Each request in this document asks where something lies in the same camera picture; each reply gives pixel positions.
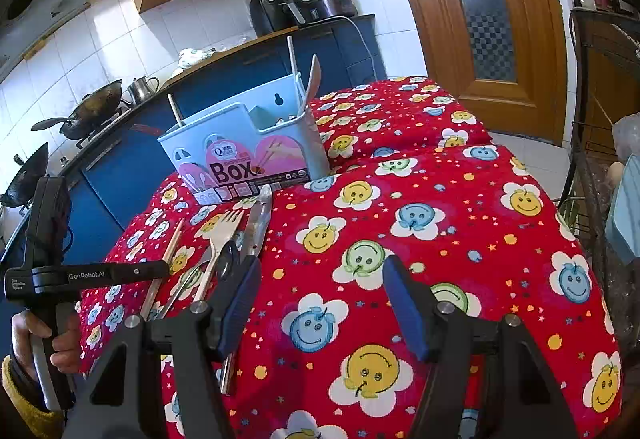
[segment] frying pan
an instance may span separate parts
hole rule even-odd
[[[121,101],[127,106],[132,106],[122,99],[121,85],[122,80],[109,83],[94,93],[84,96],[69,117],[45,119],[33,125],[31,130],[46,130],[62,123],[60,133],[66,138],[84,139],[116,112]]]
[[[21,166],[20,171],[12,179],[6,193],[0,195],[0,204],[7,208],[24,206],[33,199],[38,180],[47,172],[49,143],[38,148],[26,163],[17,155],[14,157],[14,161]]]

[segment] floral tablecloth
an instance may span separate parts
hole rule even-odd
[[[525,167],[421,76],[329,94],[313,108],[332,167],[342,173],[274,193],[262,284],[241,340],[235,394],[224,397],[238,437],[408,434],[427,367],[407,350],[382,287],[382,263],[392,253],[438,299],[467,314],[520,316],[581,437],[615,418],[622,370],[609,315],[580,245]],[[106,259],[160,259],[184,219],[172,275],[156,298],[160,310],[209,245],[215,221],[229,209],[248,213],[253,202],[198,206],[172,174]],[[168,317],[187,307],[198,280]],[[147,288],[84,293],[84,372],[140,310]],[[161,368],[168,430],[178,439],[184,430],[171,356]],[[472,378],[479,372],[474,363]],[[470,391],[463,438],[472,437],[475,405]]]

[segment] tile floor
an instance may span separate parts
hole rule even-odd
[[[566,149],[540,141],[490,132],[496,144],[506,146],[540,183],[552,200],[559,199],[569,170]]]

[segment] yellow sleeve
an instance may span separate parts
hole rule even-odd
[[[20,417],[36,437],[59,439],[63,428],[62,414],[60,412],[42,412],[25,400],[11,379],[9,361],[10,356],[6,356],[2,362],[2,386]]]

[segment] fork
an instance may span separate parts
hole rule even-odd
[[[238,229],[238,226],[240,225],[243,215],[244,212],[242,210],[226,212],[222,218],[216,222],[216,225],[213,226],[213,229],[211,230],[211,237],[209,238],[213,253],[204,275],[200,278],[200,284],[198,285],[198,290],[196,291],[196,295],[193,299],[194,302],[203,300],[204,295],[207,292],[207,288],[209,287],[209,281],[213,275],[216,260],[218,260],[218,257],[220,256],[222,246],[225,245],[226,241],[231,240],[236,229]]]

